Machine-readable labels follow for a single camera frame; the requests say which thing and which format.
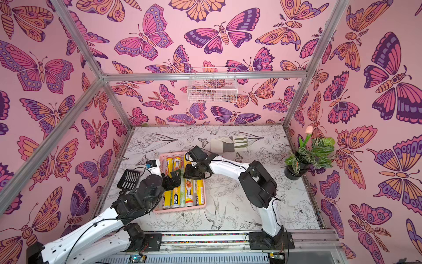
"metal frame bar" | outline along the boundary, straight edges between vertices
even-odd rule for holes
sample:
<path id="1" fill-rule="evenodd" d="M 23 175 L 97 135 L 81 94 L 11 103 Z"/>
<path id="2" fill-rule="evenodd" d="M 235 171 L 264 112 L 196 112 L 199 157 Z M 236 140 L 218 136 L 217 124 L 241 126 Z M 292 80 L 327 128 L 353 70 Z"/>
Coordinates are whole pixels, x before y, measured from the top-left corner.
<path id="1" fill-rule="evenodd" d="M 60 123 L 53 129 L 50 135 L 41 142 L 35 152 L 15 173 L 6 188 L 0 193 L 0 215 L 3 215 L 7 207 L 13 202 L 15 197 L 28 183 L 46 156 L 53 151 L 62 137 L 69 130 L 69 127 L 75 122 L 75 119 L 82 113 L 85 106 L 95 96 L 103 82 L 100 79 L 91 85 L 91 87 L 81 96 L 76 104 L 69 110 Z"/>
<path id="2" fill-rule="evenodd" d="M 349 0 L 338 0 L 334 6 L 333 11 L 331 12 L 331 16 L 325 23 L 325 29 L 322 32 L 321 37 L 319 38 L 314 55 L 312 56 L 311 61 L 309 62 L 308 67 L 306 68 L 308 71 L 308 75 L 305 80 L 300 82 L 299 88 L 296 90 L 295 96 L 293 97 L 292 103 L 290 104 L 289 111 L 287 112 L 286 118 L 284 119 L 284 127 L 287 127 L 290 123 L 290 120 L 292 120 L 292 117 L 297 107 L 299 106 L 303 94 L 311 83 L 312 76 L 318 67 L 319 60 L 322 58 L 325 49 L 327 48 L 328 43 L 330 42 L 330 38 L 334 34 L 334 31 L 337 28 L 337 24 L 343 17 L 343 13 L 346 11 L 348 4 Z"/>

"floral line drawing tablecloth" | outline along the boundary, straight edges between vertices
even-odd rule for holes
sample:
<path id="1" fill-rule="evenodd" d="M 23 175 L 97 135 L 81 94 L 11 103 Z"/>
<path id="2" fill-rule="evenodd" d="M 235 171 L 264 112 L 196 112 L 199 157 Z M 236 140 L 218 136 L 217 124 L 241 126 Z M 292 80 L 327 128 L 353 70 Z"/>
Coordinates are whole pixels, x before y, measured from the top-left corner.
<path id="1" fill-rule="evenodd" d="M 223 157 L 263 164 L 277 183 L 275 201 L 277 221 L 286 229 L 319 229 L 317 219 L 302 180 L 291 181 L 284 175 L 284 159 L 290 146 L 282 126 L 161 126 L 137 127 L 126 149 L 105 200 L 104 208 L 119 196 L 117 183 L 126 169 L 144 166 L 147 160 L 160 154 L 189 151 L 195 145 L 210 149 L 212 137 L 245 135 L 248 150 L 225 152 Z M 136 221 L 145 231 L 202 231 L 202 230 L 256 230 L 261 219 L 240 183 L 226 176 L 214 174 L 205 180 L 207 206 L 203 210 L 145 215 Z"/>

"plastic tray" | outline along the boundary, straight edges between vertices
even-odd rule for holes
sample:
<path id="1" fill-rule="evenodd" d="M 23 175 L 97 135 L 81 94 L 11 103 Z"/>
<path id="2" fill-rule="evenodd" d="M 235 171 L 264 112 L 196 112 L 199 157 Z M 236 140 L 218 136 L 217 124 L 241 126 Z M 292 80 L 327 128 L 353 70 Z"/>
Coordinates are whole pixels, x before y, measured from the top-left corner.
<path id="1" fill-rule="evenodd" d="M 163 167 L 165 165 L 165 159 L 168 156 L 180 155 L 183 158 L 185 154 L 186 154 L 186 151 L 179 151 L 179 152 L 161 154 L 159 156 L 159 158 L 158 158 L 160 160 L 160 163 L 161 163 L 161 171 L 164 171 Z M 190 210 L 198 210 L 198 209 L 205 208 L 205 206 L 207 205 L 207 195 L 206 195 L 206 187 L 205 187 L 205 185 L 206 184 L 205 184 L 205 181 L 204 181 L 204 204 L 202 204 L 202 205 L 195 205 L 195 206 L 189 206 L 189 207 L 180 207 L 180 208 L 163 210 L 163 209 L 160 209 L 162 207 L 162 205 L 161 205 L 162 202 L 160 202 L 160 207 L 154 209 L 154 213 L 156 213 L 156 214 L 167 214 L 167 213 L 172 213 L 172 212 L 190 211 Z"/>

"wire basket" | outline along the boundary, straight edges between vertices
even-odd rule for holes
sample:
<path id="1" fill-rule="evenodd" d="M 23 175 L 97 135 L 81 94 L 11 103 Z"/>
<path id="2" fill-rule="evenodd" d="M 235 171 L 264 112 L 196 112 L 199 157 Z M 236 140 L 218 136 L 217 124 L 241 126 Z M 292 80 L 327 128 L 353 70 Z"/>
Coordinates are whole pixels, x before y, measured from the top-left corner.
<path id="1" fill-rule="evenodd" d="M 224 68 L 224 71 L 217 72 L 216 68 Z M 202 69 L 202 73 L 198 73 L 196 69 Z M 236 67 L 213 67 L 213 72 L 209 72 L 209 69 L 209 67 L 189 69 L 189 85 L 187 87 L 189 102 L 235 103 L 238 95 Z"/>

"butterfly wallpaper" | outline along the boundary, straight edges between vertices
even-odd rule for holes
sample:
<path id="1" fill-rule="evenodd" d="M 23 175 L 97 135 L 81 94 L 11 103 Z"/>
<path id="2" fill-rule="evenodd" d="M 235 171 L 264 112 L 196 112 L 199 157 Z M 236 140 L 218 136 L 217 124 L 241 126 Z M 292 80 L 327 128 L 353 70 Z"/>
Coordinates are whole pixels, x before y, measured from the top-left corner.
<path id="1" fill-rule="evenodd" d="M 334 167 L 307 178 L 327 183 L 315 198 L 350 263 L 422 260 L 419 8 L 351 1 L 289 126 L 295 143 L 308 125 L 336 141 Z"/>

